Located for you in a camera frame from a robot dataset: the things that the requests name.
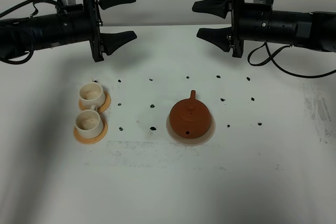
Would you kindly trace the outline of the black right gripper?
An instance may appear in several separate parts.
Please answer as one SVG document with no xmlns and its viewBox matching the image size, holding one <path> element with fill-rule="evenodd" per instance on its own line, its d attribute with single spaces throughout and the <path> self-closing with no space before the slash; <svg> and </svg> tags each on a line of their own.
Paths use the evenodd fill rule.
<svg viewBox="0 0 336 224">
<path fill-rule="evenodd" d="M 243 55 L 245 40 L 261 41 L 261 33 L 269 24 L 272 5 L 246 3 L 245 0 L 202 0 L 194 3 L 192 11 L 223 19 L 231 11 L 232 27 L 200 28 L 196 37 L 224 52 L 229 52 L 232 47 L 233 57 L 240 58 Z"/>
</svg>

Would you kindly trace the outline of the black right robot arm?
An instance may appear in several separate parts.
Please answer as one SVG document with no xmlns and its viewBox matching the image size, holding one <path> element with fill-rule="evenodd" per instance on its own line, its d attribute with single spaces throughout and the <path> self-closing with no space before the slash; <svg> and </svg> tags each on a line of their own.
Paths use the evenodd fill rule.
<svg viewBox="0 0 336 224">
<path fill-rule="evenodd" d="M 203 0 L 195 2 L 196 13 L 226 18 L 231 14 L 232 25 L 227 28 L 201 28 L 197 37 L 243 55 L 244 41 L 261 41 L 291 45 L 322 52 L 335 52 L 335 13 L 285 12 L 273 10 L 274 0 Z"/>
</svg>

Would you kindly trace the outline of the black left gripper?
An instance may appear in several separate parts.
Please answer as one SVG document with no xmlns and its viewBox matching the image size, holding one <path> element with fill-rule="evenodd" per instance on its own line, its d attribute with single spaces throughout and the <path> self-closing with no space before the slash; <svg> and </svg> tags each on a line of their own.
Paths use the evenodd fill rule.
<svg viewBox="0 0 336 224">
<path fill-rule="evenodd" d="M 113 54 L 123 45 L 137 39 L 134 31 L 115 34 L 100 33 L 99 6 L 108 9 L 122 4 L 135 3 L 136 0 L 83 0 L 82 4 L 65 6 L 58 14 L 64 44 L 88 41 L 95 62 L 103 61 L 102 53 Z"/>
</svg>

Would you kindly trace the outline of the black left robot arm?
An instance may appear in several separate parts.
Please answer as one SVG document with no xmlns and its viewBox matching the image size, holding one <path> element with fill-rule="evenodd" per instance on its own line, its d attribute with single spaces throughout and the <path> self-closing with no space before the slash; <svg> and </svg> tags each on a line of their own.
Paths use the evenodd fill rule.
<svg viewBox="0 0 336 224">
<path fill-rule="evenodd" d="M 136 0 L 83 0 L 82 4 L 64 5 L 61 0 L 35 0 L 33 5 L 54 5 L 55 14 L 1 20 L 1 61 L 20 65 L 31 59 L 34 51 L 88 41 L 95 62 L 103 55 L 137 38 L 133 31 L 116 34 L 100 32 L 100 10 Z"/>
</svg>

